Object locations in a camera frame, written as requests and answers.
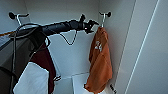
hook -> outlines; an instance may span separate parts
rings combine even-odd
[[[12,12],[9,12],[9,17],[10,17],[11,19],[15,19],[15,18],[16,18],[20,26],[21,26],[22,24],[21,24],[21,22],[20,22],[20,20],[19,20],[19,17],[27,17],[28,15],[29,15],[29,14],[26,14],[26,15],[17,14],[17,15],[15,15],[15,14],[13,14]]]
[[[17,15],[18,15],[18,17],[27,17],[29,14],[26,14],[26,15],[17,14]],[[9,12],[9,17],[10,17],[11,19],[15,19],[15,17],[16,17],[17,15],[13,14],[12,12]]]
[[[108,12],[108,13],[100,13],[101,15],[103,15],[103,22],[102,22],[102,27],[103,27],[103,23],[104,23],[104,21],[105,21],[105,19],[106,19],[106,15],[107,15],[107,17],[110,17],[111,16],[111,12]]]

hanging cloth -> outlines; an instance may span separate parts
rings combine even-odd
[[[105,28],[99,27],[90,48],[90,75],[84,88],[94,94],[104,90],[112,78],[112,66],[108,47],[108,35]]]
[[[56,70],[48,48],[35,53],[30,61],[49,71],[48,94],[51,94],[54,90],[53,79],[56,77]]]

wire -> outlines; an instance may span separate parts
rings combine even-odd
[[[60,35],[64,38],[64,40],[67,42],[68,45],[73,45],[74,42],[75,42],[75,39],[76,39],[77,30],[76,30],[76,33],[75,33],[75,36],[74,36],[74,39],[73,39],[72,43],[69,43],[68,40],[66,39],[66,37],[63,34],[60,34]]]
[[[54,32],[55,34],[59,34],[56,31],[49,29],[48,26],[46,26],[46,29],[50,30],[51,32]],[[75,42],[75,39],[76,39],[77,30],[76,30],[76,33],[75,33],[75,36],[74,36],[74,39],[73,39],[72,43],[69,43],[68,40],[66,39],[66,37],[63,34],[60,34],[60,35],[64,38],[64,40],[67,42],[68,45],[73,45],[74,42]]]
[[[26,25],[37,25],[38,27],[40,26],[38,24],[28,23],[28,24],[23,24],[23,25],[19,26],[16,29],[16,32],[15,32],[14,37],[13,37],[13,61],[12,61],[12,69],[11,69],[13,74],[15,74],[15,63],[16,63],[16,38],[26,37],[26,36],[30,35],[36,28],[38,28],[38,27],[36,27],[30,33],[28,33],[26,35],[17,37],[17,33],[19,32],[20,28],[22,28],[23,26],[26,26]],[[11,86],[10,87],[11,87],[10,93],[12,93],[13,92],[13,90],[12,90],[12,87],[13,87],[13,76],[12,76],[12,81],[11,81]]]

white wall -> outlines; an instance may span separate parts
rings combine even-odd
[[[158,0],[125,94],[168,93],[168,1]]]
[[[135,2],[135,7],[115,85],[118,94],[124,94],[126,91],[156,3],[157,0],[136,0]]]
[[[9,18],[9,12],[27,14],[25,2],[23,0],[0,0],[0,34],[16,30],[19,26],[16,20]],[[21,18],[21,22],[30,22],[29,17]]]
[[[30,20],[38,24],[79,20],[85,14],[89,19],[98,21],[98,0],[25,0]],[[74,31],[63,33],[69,42],[73,40]],[[60,35],[50,36],[49,50],[56,61],[62,78],[89,72],[88,61],[90,45],[94,33],[86,35],[80,31],[74,45],[69,46]]]
[[[104,27],[109,36],[109,47],[113,67],[113,78],[109,81],[106,92],[111,94],[110,84],[115,84],[120,66],[123,49],[130,25],[135,0],[100,0],[99,11],[101,13],[112,12],[110,18],[106,18]]]

